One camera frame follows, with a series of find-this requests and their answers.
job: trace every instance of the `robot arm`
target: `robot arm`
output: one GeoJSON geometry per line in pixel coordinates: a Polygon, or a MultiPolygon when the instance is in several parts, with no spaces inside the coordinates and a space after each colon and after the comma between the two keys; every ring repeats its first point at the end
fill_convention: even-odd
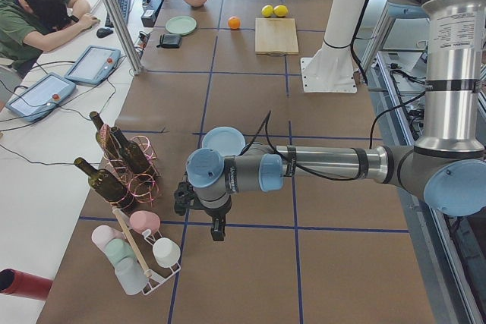
{"type": "MultiPolygon", "coordinates": [[[[232,194],[278,190],[285,176],[309,173],[394,184],[447,215],[470,215],[486,206],[484,146],[475,138],[486,0],[390,1],[420,5],[431,21],[424,132],[414,146],[275,148],[269,143],[226,157],[199,149],[188,159],[188,182],[175,192],[176,212],[204,209],[213,218],[213,239],[222,241],[232,194]]],[[[342,54],[341,49],[323,52],[342,54]]]]}

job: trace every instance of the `wooden stick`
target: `wooden stick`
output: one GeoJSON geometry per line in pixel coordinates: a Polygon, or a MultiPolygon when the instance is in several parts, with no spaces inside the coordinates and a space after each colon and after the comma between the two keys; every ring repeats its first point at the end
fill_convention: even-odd
{"type": "Polygon", "coordinates": [[[147,265],[147,262],[145,262],[144,256],[142,256],[142,253],[140,252],[140,249],[138,248],[137,244],[135,243],[134,238],[131,236],[130,229],[128,229],[128,226],[125,224],[125,221],[123,220],[122,214],[120,213],[119,209],[113,209],[113,214],[116,217],[116,220],[118,220],[118,223],[120,224],[121,229],[123,230],[123,233],[125,234],[125,237],[127,238],[128,243],[131,246],[131,249],[134,250],[135,256],[137,257],[138,262],[142,266],[142,270],[145,273],[146,277],[152,276],[152,271],[149,269],[149,266],[147,265]]]}

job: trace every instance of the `person's arm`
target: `person's arm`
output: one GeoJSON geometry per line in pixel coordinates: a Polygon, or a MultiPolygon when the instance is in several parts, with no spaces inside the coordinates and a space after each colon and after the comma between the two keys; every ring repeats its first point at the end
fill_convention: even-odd
{"type": "Polygon", "coordinates": [[[72,14],[81,19],[83,15],[89,13],[91,6],[87,0],[70,0],[68,8],[72,9],[72,14]]]}
{"type": "Polygon", "coordinates": [[[86,13],[79,18],[79,22],[63,30],[49,34],[41,34],[41,32],[33,31],[24,37],[26,45],[40,49],[43,52],[50,52],[71,41],[79,33],[97,24],[99,20],[92,14],[86,13]]]}

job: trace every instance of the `black wallet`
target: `black wallet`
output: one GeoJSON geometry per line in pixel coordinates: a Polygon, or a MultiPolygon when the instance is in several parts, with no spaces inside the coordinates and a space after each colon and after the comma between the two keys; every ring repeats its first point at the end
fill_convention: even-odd
{"type": "Polygon", "coordinates": [[[163,34],[157,47],[163,49],[178,49],[181,46],[182,37],[178,34],[163,34]]]}

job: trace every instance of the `computer mouse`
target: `computer mouse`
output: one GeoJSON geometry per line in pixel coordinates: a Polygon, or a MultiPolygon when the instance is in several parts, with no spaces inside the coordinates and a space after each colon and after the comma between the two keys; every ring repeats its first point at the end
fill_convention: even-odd
{"type": "Polygon", "coordinates": [[[110,35],[113,33],[113,30],[110,28],[99,28],[96,31],[96,36],[98,38],[105,38],[106,36],[110,35]]]}

